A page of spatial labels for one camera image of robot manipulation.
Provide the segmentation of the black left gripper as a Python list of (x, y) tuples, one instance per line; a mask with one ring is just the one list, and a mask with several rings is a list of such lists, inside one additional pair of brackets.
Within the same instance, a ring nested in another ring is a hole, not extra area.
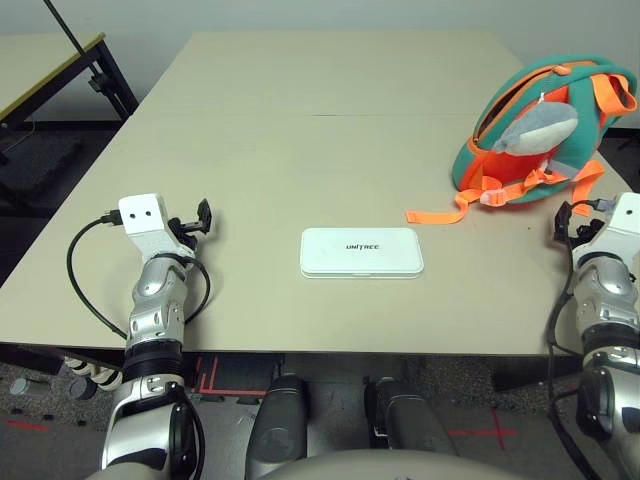
[(198, 221), (182, 223), (178, 217), (168, 221), (168, 227), (178, 242), (189, 249), (195, 249), (198, 240), (195, 232), (208, 233), (211, 230), (212, 212), (207, 199), (203, 199), (197, 209)]

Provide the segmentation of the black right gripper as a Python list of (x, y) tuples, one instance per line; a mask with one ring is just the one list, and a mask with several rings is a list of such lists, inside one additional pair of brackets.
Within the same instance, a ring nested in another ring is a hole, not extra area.
[(563, 202), (554, 217), (554, 240), (563, 244), (570, 240), (572, 249), (591, 242), (605, 225), (602, 220), (591, 219), (588, 224), (579, 226), (576, 229), (576, 236), (570, 238), (569, 222), (571, 216), (572, 205)]

